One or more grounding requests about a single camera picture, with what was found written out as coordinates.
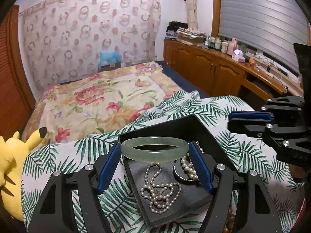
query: jade bangle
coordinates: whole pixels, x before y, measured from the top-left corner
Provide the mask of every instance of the jade bangle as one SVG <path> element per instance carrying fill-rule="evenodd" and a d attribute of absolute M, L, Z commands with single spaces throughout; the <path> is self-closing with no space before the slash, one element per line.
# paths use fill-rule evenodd
<path fill-rule="evenodd" d="M 175 148 L 161 151 L 141 150 L 134 147 L 143 145 L 168 145 Z M 132 160 L 140 162 L 167 162 L 182 158 L 189 151 L 189 144 L 174 137 L 137 137 L 124 141 L 121 144 L 122 154 Z"/>

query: sheer curtain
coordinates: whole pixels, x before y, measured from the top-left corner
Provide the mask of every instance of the sheer curtain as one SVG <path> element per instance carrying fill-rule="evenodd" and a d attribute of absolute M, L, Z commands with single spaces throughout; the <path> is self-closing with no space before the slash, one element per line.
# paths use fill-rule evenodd
<path fill-rule="evenodd" d="M 97 73 L 101 51 L 119 52 L 122 66 L 156 60 L 159 0 L 46 0 L 21 16 L 40 92 Z"/>
<path fill-rule="evenodd" d="M 188 27 L 197 28 L 197 0 L 186 0 Z"/>

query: green leaf pattern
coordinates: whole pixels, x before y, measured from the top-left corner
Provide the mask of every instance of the green leaf pattern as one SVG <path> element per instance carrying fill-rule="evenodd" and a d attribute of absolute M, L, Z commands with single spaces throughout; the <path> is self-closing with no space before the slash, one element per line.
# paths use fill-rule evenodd
<path fill-rule="evenodd" d="M 293 181 L 288 165 L 278 161 L 274 150 L 260 138 L 232 134 L 227 130 L 228 115 L 237 110 L 247 111 L 252 108 L 235 96 L 201 99 L 196 91 L 178 91 L 124 128 L 100 135 L 89 134 L 78 141 L 47 145 L 32 152 L 22 168 L 22 210 L 26 226 L 50 174 L 55 169 L 61 169 L 65 173 L 78 171 L 86 164 L 94 163 L 100 155 L 108 153 L 119 134 L 195 115 L 213 134 L 239 171 L 255 169 L 260 174 L 273 197 L 283 231 L 289 232 L 303 201 L 303 185 Z M 73 191 L 72 196 L 79 232 L 86 232 L 77 191 Z M 98 198 L 112 231 L 116 233 L 193 233 L 199 230 L 207 211 L 207 207 L 202 208 L 197 214 L 188 215 L 167 225 L 147 228 L 121 160 L 108 190 Z M 232 199 L 235 207 L 237 191 L 233 192 Z"/>

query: yellow plush toy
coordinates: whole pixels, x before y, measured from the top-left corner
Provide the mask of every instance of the yellow plush toy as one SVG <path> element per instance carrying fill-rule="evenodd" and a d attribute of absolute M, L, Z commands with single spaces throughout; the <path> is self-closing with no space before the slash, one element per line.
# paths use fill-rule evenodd
<path fill-rule="evenodd" d="M 19 132 L 6 142 L 0 136 L 0 189 L 4 208 L 16 219 L 23 221 L 21 210 L 21 173 L 24 160 L 47 133 L 47 128 L 36 130 L 24 143 Z"/>

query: window blind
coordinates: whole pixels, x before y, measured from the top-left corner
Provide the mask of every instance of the window blind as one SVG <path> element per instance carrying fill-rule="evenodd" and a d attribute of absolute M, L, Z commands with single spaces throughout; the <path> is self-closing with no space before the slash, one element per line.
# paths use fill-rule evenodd
<path fill-rule="evenodd" d="M 258 48 L 299 72 L 294 43 L 308 43 L 308 21 L 295 0 L 221 0 L 219 35 Z"/>

